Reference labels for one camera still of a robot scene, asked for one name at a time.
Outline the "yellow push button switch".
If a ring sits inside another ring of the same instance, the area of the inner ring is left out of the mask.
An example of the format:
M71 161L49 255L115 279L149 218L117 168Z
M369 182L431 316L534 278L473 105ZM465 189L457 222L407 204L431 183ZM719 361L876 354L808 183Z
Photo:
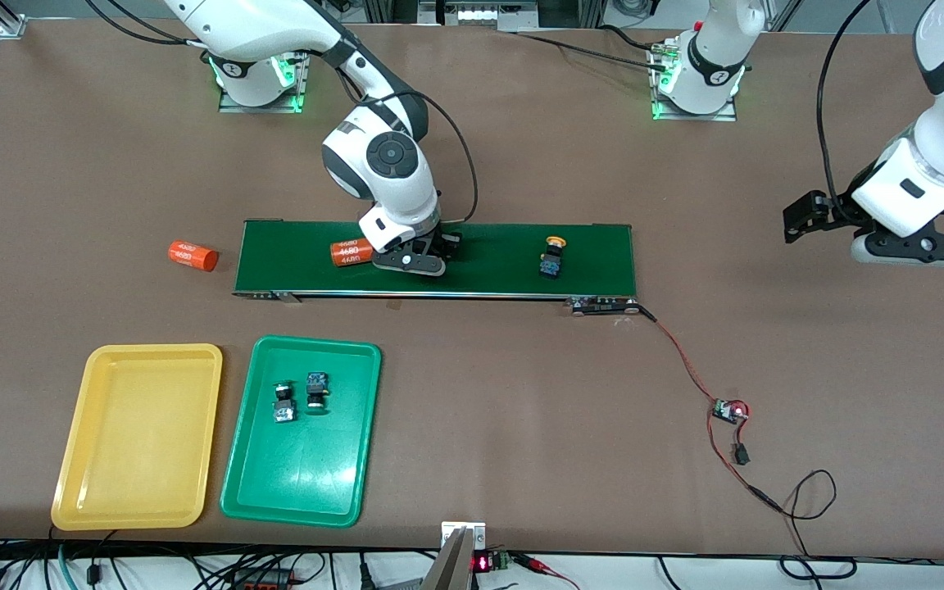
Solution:
M559 279L561 276L562 257L567 242L561 236L548 236L546 250L540 256L538 273L544 279Z

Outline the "yellow plastic tray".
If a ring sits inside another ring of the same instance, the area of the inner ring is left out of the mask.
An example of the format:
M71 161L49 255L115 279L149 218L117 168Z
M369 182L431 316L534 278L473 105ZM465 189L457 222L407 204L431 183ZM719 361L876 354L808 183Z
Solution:
M209 343L89 356L50 519L75 531L184 528L205 508L224 355Z

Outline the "aluminium frame structure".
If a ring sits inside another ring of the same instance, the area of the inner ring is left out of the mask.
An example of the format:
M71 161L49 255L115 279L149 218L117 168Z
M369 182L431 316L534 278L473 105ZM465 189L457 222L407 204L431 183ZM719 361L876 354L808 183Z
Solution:
M554 29L595 29L603 23L610 0L534 0L538 7L536 26L529 22L501 25L458 24L448 5L457 2L529 2L529 0L330 0L334 7L348 14L354 11L368 24L422 24L452 27L482 27L500 31L536 31Z

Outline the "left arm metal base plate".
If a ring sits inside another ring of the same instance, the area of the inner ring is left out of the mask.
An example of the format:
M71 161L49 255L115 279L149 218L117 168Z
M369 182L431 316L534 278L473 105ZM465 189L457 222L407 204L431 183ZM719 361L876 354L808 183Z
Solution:
M685 71L692 74L696 71L681 64L680 48L679 39L671 38L664 43L653 43L651 48L646 50L647 63L659 67L659 70L654 70L649 74L652 119L734 122L737 119L735 97L738 94L739 82L745 75L745 67L739 68L730 81L720 86L709 86L704 83L688 85L679 81L679 78ZM680 98L693 106L716 105L719 98L723 98L724 103L715 111L687 111L682 103L679 103Z

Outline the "green plastic tray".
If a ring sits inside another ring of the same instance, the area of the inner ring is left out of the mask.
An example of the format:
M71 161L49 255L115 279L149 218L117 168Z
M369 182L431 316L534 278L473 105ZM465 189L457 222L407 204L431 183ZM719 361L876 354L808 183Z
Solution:
M362 511L382 352L372 343L267 335L252 348L226 463L228 518L348 528ZM326 412L308 412L305 379L329 375ZM273 386L292 380L296 419L277 424Z

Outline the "orange cylindrical battery cell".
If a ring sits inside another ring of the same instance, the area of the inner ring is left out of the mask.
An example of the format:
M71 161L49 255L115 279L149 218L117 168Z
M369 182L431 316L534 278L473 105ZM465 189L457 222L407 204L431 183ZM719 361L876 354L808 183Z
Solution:
M374 256L374 252L374 247L366 238L341 240L329 246L330 259L334 266L367 264Z
M170 261L182 266L190 266L198 271L212 272L217 266L220 254L217 251L194 245L186 240L174 240L167 251Z

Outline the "grey metal stand bar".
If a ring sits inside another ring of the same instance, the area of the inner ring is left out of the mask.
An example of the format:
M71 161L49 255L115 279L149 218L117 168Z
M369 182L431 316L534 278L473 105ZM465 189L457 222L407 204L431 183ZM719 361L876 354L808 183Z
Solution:
M471 590L473 553L472 538L454 533L435 556L417 590Z

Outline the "silver mounting bracket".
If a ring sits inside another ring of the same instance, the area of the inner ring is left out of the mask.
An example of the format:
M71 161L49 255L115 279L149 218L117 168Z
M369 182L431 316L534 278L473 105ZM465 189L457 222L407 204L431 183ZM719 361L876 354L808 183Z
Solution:
M487 549L486 524L479 520L444 520L441 523L441 547L446 545L454 533L464 534L472 538L475 551Z

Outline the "black power strip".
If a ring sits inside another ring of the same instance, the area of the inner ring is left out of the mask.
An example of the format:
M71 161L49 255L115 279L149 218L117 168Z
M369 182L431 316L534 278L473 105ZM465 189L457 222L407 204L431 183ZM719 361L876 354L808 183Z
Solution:
M297 580L289 569L250 567L232 573L229 590L291 590Z

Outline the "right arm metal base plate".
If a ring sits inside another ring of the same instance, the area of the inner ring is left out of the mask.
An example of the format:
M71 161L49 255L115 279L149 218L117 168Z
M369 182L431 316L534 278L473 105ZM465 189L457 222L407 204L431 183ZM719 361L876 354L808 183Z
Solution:
M304 52L286 52L258 62L209 56L220 87L221 113L299 113L310 70Z

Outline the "white lit device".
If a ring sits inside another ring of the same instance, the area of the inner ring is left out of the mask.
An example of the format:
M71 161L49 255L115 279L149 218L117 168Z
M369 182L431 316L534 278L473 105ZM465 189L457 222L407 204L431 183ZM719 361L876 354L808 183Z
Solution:
M538 3L529 2L457 2L448 5L450 14L456 15L458 24L501 25L515 22L515 26L529 22L536 26L538 22Z

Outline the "red black power lead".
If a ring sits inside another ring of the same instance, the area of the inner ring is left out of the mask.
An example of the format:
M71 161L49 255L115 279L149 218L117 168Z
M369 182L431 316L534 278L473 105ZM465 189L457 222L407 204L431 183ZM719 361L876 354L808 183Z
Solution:
M828 470L824 470L824 468L821 468L821 470L811 470L809 474L806 474L805 477L799 479L797 485L793 487L787 503L779 503L779 501L776 501L771 496L769 496L769 494L765 493L763 489L760 489L760 487L751 484L748 479L742 477L742 474L739 473L738 466L732 461L735 458L734 451L724 452L722 449L720 449L718 440L716 440L715 437L715 433L713 433L713 422L715 422L716 419L718 418L713 415L712 410L706 412L706 434L711 445L712 452L719 458L720 463L722 463L724 466L724 469L733 475L735 481L738 482L738 485L742 486L742 488L746 489L747 492L752 494L752 496L755 497L757 501L760 501L760 503L763 503L765 506L770 508L771 511L778 513L784 520L787 521L792 531L794 544L799 551L799 556L820 559L821 555L810 551L806 545L805 540L803 540L801 534L801 522L806 522L806 520L817 520L827 515L827 512L829 509L831 509L838 497L836 479L831 473L829 473ZM805 494L803 494L803 487L809 483L814 482L816 479L824 479L824 481L828 483L829 490L831 490L829 499L823 504L823 507L818 508L817 511L810 513L798 513L797 511L799 504L801 504L801 499L805 497Z

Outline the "red clip lead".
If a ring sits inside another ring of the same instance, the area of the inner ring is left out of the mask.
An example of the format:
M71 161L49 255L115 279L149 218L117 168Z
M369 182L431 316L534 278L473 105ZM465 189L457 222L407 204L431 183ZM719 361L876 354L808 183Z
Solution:
M550 566L547 566L547 564L544 564L543 561L540 561L539 559L535 559L535 557L529 556L529 554L510 551L509 557L511 558L511 560L513 560L513 563L517 564L518 566L524 569L527 569L528 571L531 571L532 574L539 574L539 575L547 576L547 578L559 579L559 580L562 580L562 582L568 583L570 586L574 588L574 590L582 590L581 587L577 583L575 583L573 579L567 578L567 576L563 574L559 574L559 572L555 571L555 569L553 569Z

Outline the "green conveyor belt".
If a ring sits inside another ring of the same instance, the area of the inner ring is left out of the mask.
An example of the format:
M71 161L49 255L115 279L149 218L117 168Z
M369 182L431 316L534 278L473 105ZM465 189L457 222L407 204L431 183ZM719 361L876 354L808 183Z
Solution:
M355 223L247 220L233 293L251 300L285 297L386 297L564 302L576 310L615 312L637 305L629 225L461 225L462 243L441 276L334 266L331 243L357 238ZM567 242L559 279L538 273L546 238Z

